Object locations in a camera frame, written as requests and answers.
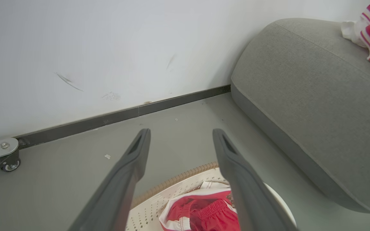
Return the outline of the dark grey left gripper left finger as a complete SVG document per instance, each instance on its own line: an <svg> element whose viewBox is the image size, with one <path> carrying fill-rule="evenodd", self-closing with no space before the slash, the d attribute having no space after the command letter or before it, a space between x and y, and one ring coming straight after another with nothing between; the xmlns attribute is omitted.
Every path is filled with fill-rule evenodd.
<svg viewBox="0 0 370 231"><path fill-rule="evenodd" d="M125 230L135 185L144 176L151 131L142 129L91 196L70 231Z"/></svg>

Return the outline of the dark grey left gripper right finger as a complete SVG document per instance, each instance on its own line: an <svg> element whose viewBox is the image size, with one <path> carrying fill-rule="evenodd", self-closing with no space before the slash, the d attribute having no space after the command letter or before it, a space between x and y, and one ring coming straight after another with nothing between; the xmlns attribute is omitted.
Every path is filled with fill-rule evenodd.
<svg viewBox="0 0 370 231"><path fill-rule="evenodd" d="M242 231L296 231L297 226L222 129L213 130L220 172L229 182Z"/></svg>

